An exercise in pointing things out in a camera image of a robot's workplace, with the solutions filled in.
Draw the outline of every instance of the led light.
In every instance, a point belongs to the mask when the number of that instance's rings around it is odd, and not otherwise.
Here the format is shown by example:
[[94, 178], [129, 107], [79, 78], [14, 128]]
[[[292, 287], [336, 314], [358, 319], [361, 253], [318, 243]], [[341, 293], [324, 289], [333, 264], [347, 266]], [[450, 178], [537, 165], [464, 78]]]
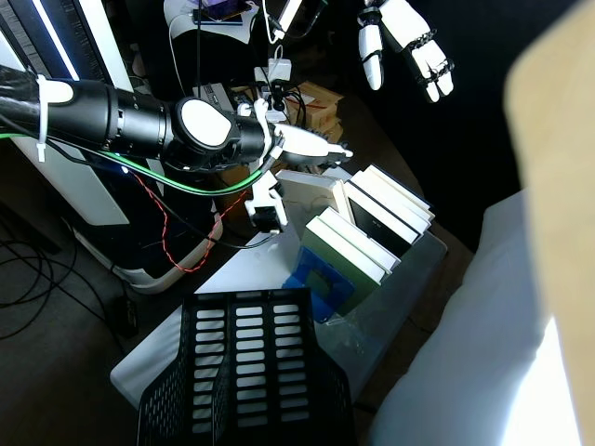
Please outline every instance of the led light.
[[35, 7], [35, 9], [37, 9], [37, 14], [39, 14], [41, 21], [46, 26], [47, 32], [49, 33], [49, 37], [52, 39], [52, 42], [54, 43], [54, 46], [58, 50], [58, 53], [59, 53], [60, 57], [62, 58], [64, 65], [66, 65], [66, 69], [70, 73], [72, 79], [74, 79], [75, 81], [80, 80], [76, 70], [74, 69], [73, 63], [71, 62], [70, 58], [68, 57], [68, 54], [66, 54], [66, 50], [64, 49], [64, 46], [62, 45], [60, 38], [56, 34], [54, 25], [52, 25], [52, 22], [50, 21], [49, 17], [47, 16], [44, 6], [41, 4], [41, 0], [32, 0], [32, 1], [33, 1], [33, 6]]

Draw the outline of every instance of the dark floor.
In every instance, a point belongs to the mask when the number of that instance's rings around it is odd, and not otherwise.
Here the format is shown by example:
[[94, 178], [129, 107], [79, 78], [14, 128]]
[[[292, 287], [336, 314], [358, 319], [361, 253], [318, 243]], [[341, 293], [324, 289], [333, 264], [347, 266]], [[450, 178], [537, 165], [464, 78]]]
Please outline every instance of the dark floor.
[[[401, 181], [420, 190], [403, 158], [390, 144], [363, 104], [346, 97], [340, 107], [344, 138], [356, 152], [348, 170], [370, 163], [379, 164]], [[50, 235], [63, 249], [56, 258], [68, 263], [73, 254], [69, 231], [47, 208], [43, 193], [37, 192], [31, 168], [7, 143], [2, 144], [0, 197], [18, 208], [29, 221]], [[449, 254], [429, 283], [407, 322], [392, 343], [385, 360], [360, 396], [362, 405], [376, 408], [402, 376], [425, 333], [438, 323], [449, 296], [460, 284], [471, 253], [439, 223], [433, 232], [449, 247]], [[76, 269], [109, 304], [122, 293], [121, 285], [87, 251], [79, 247]], [[179, 293], [190, 292], [205, 281], [233, 253], [216, 248], [206, 266], [183, 278], [163, 295], [133, 295], [139, 308], [140, 333], [123, 341], [130, 351], [178, 304]], [[0, 251], [0, 261], [8, 258]], [[57, 269], [59, 276], [63, 271]], [[3, 265], [0, 280], [6, 302], [33, 280], [34, 273], [22, 264]], [[64, 288], [99, 311], [86, 285], [74, 276]], [[38, 303], [0, 309], [0, 335], [10, 332], [36, 311]], [[49, 298], [41, 316], [22, 333], [0, 341], [0, 444], [28, 445], [132, 445], [136, 436], [136, 411], [118, 394], [109, 380], [112, 367], [122, 359], [105, 325], [59, 291]], [[356, 410], [358, 435], [364, 441], [373, 419]]]

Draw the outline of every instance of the crate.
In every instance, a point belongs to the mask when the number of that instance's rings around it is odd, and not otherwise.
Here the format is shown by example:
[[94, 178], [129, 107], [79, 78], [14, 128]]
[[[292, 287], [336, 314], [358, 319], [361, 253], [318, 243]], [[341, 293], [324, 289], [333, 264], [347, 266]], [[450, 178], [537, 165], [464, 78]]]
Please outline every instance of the crate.
[[184, 299], [176, 359], [145, 389], [139, 445], [356, 444], [345, 373], [319, 348], [310, 291]]

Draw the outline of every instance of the green cable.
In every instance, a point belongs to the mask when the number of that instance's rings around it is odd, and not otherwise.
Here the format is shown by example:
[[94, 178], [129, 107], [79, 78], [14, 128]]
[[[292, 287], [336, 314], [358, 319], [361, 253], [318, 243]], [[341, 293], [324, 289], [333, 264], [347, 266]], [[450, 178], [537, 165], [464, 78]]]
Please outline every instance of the green cable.
[[[21, 135], [19, 133], [4, 133], [4, 134], [0, 134], [0, 139], [18, 138], [18, 137], [25, 137], [25, 136], [26, 135]], [[242, 190], [246, 185], [249, 185], [250, 183], [252, 183], [256, 179], [258, 179], [262, 175], [262, 171], [256, 170], [249, 177], [243, 179], [239, 183], [234, 184], [233, 186], [229, 186], [228, 188], [220, 189], [220, 190], [202, 190], [202, 189], [193, 188], [192, 186], [188, 186], [186, 184], [178, 183], [177, 181], [174, 181], [173, 179], [170, 179], [168, 177], [164, 177], [163, 175], [153, 172], [152, 170], [150, 170], [140, 164], [136, 164], [134, 161], [128, 160], [127, 158], [125, 158], [122, 155], [118, 155], [118, 154], [112, 153], [110, 151], [90, 151], [90, 152], [95, 153], [102, 158], [109, 159], [115, 163], [118, 163], [120, 165], [128, 167], [131, 170], [134, 170], [135, 172], [138, 172], [146, 177], [150, 177], [156, 181], [162, 182], [168, 186], [171, 186], [172, 188], [175, 188], [178, 190], [183, 190], [188, 193], [193, 193], [195, 195], [204, 195], [204, 196], [208, 196], [208, 197], [218, 196], [218, 195], [228, 194], [228, 193], [234, 193], [237, 190], [238, 191]]]

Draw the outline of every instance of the green book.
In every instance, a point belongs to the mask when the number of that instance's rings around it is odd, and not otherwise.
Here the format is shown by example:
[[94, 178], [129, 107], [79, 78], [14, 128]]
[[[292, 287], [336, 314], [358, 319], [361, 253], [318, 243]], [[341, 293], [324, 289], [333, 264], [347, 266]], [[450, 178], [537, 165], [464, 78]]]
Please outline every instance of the green book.
[[380, 286], [385, 270], [315, 217], [304, 231], [302, 244], [332, 265], [353, 284], [353, 295], [338, 309], [345, 315]]

